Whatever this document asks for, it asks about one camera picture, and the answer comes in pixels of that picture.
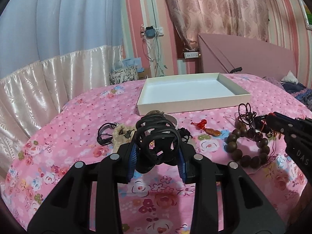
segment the floral bedsheet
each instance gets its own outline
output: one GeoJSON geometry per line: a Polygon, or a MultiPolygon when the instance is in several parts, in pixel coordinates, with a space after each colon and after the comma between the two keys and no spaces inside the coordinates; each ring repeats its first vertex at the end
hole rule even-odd
{"type": "MultiPolygon", "coordinates": [[[[302,103],[259,77],[246,74],[226,76],[252,94],[250,104],[258,115],[277,111],[292,118],[312,118],[312,113],[302,103]]],[[[96,142],[100,125],[105,122],[133,125],[140,119],[136,104],[143,85],[144,81],[134,81],[88,91],[66,104],[58,116],[30,138],[14,160],[5,183],[1,184],[5,203],[25,229],[49,192],[76,161],[99,162],[112,152],[112,145],[100,146],[96,142]]],[[[229,162],[224,138],[234,129],[237,107],[172,115],[178,120],[179,127],[187,128],[194,136],[198,153],[214,162],[229,162]],[[201,119],[207,120],[207,127],[221,130],[221,136],[211,138],[190,124],[201,119]]],[[[258,154],[254,142],[246,138],[238,141],[244,154],[258,154]]],[[[287,221],[306,178],[286,155],[285,147],[281,138],[277,141],[274,157],[266,166],[258,171],[246,169],[246,172],[287,221]]],[[[129,184],[119,185],[124,233],[189,233],[194,193],[195,185],[185,185],[177,167],[162,164],[144,175],[135,172],[129,184]]],[[[222,227],[220,212],[219,228],[222,227]]],[[[94,217],[90,228],[95,228],[94,217]]]]}

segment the metal screw head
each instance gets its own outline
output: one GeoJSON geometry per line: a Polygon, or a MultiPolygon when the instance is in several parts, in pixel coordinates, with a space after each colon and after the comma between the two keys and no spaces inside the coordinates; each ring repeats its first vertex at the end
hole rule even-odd
{"type": "Polygon", "coordinates": [[[78,161],[78,162],[76,162],[76,163],[74,164],[74,166],[75,166],[76,168],[81,168],[81,167],[83,167],[83,162],[78,161]]]}
{"type": "Polygon", "coordinates": [[[229,166],[230,166],[232,169],[237,169],[237,168],[238,168],[238,163],[236,163],[236,162],[230,162],[229,166]]]}
{"type": "Polygon", "coordinates": [[[119,154],[117,154],[117,153],[111,154],[111,155],[110,155],[110,159],[112,159],[112,160],[117,160],[117,159],[119,159],[119,154]]]}
{"type": "Polygon", "coordinates": [[[203,155],[202,154],[195,154],[194,155],[194,159],[196,159],[196,160],[202,160],[204,157],[203,157],[203,155]]]}

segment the orange pendant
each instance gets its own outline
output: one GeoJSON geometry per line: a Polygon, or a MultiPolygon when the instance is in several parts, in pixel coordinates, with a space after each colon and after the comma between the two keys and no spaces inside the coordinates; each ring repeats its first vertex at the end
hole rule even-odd
{"type": "Polygon", "coordinates": [[[214,129],[205,129],[205,132],[207,134],[210,134],[212,136],[220,136],[221,132],[219,130],[214,130],[214,129]]]}

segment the cardboard box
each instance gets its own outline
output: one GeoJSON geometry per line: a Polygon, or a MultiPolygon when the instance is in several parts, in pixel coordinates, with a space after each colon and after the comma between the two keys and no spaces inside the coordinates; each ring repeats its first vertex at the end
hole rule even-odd
{"type": "Polygon", "coordinates": [[[147,76],[148,78],[151,78],[151,77],[152,77],[152,76],[151,76],[151,70],[150,70],[150,68],[146,68],[143,72],[138,73],[138,79],[139,79],[139,80],[144,80],[144,79],[146,79],[146,76],[147,76]]]}
{"type": "Polygon", "coordinates": [[[149,111],[182,113],[238,106],[251,94],[221,73],[148,78],[138,100],[141,116],[149,111]]]}

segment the white power strip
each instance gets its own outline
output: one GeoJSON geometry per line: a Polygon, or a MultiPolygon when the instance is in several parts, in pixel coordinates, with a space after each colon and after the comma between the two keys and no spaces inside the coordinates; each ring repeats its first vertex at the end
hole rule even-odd
{"type": "Polygon", "coordinates": [[[157,28],[154,28],[156,32],[158,32],[158,36],[161,37],[164,35],[163,33],[163,27],[157,27],[157,28]]]}
{"type": "Polygon", "coordinates": [[[198,58],[200,56],[199,52],[185,52],[184,53],[184,58],[198,58]]]}

